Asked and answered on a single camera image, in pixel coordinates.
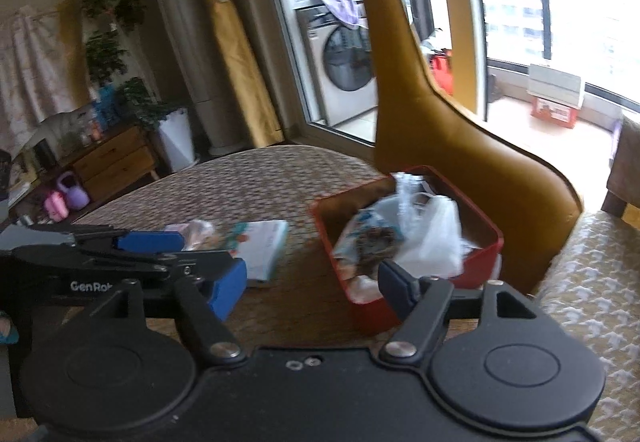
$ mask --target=round table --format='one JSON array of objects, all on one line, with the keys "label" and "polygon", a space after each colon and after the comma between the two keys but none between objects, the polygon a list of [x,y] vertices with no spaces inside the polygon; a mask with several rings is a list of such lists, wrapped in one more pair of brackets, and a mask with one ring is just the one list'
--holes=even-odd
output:
[{"label": "round table", "polygon": [[[199,218],[222,231],[239,221],[286,219],[273,284],[247,289],[226,321],[246,348],[375,342],[353,328],[347,300],[310,213],[311,203],[381,175],[363,161],[311,146],[255,149],[200,164],[142,187],[79,223],[159,231]],[[174,336],[172,321],[150,326]]]}]

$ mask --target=drawer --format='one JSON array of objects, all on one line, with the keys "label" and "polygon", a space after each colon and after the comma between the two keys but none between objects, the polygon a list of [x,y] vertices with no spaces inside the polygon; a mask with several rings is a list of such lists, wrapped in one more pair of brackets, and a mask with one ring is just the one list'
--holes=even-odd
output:
[{"label": "drawer", "polygon": [[130,127],[79,159],[73,165],[74,171],[83,182],[86,182],[144,145],[145,139],[140,129]]},{"label": "drawer", "polygon": [[99,175],[87,180],[84,183],[84,189],[94,202],[100,202],[126,189],[153,170],[155,166],[156,160],[149,148],[145,146],[110,165]]}]

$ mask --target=yellow leather chair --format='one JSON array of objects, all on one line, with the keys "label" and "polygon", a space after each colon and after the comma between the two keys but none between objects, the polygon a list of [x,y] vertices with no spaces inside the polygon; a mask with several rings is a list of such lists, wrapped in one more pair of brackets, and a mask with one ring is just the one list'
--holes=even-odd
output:
[{"label": "yellow leather chair", "polygon": [[[401,0],[364,3],[378,78],[376,167],[442,172],[502,229],[502,278],[531,292],[582,212],[580,197],[562,173],[434,87]],[[454,62],[454,80],[459,75]]]}]

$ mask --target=flower pot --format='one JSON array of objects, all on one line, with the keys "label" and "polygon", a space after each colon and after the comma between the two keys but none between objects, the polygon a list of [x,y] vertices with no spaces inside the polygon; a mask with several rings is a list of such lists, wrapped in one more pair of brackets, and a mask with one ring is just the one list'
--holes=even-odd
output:
[{"label": "flower pot", "polygon": [[160,122],[156,139],[160,145],[158,150],[172,173],[198,163],[193,151],[191,127],[186,108],[177,109]]}]

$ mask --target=metal bolt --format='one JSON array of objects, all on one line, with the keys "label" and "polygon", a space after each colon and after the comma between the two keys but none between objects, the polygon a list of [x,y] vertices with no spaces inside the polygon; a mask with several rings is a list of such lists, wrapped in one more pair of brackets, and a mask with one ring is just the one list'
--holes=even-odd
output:
[{"label": "metal bolt", "polygon": [[322,359],[317,357],[308,357],[305,359],[305,364],[307,366],[320,366],[322,364]]},{"label": "metal bolt", "polygon": [[299,372],[300,370],[302,370],[302,368],[305,367],[305,365],[300,361],[287,361],[287,364],[285,364],[285,366],[290,370],[293,370],[294,372]]},{"label": "metal bolt", "polygon": [[392,341],[386,343],[385,351],[396,358],[412,357],[418,351],[417,348],[407,341]]},{"label": "metal bolt", "polygon": [[209,348],[211,355],[220,359],[233,359],[240,355],[242,350],[236,343],[215,343]]}]

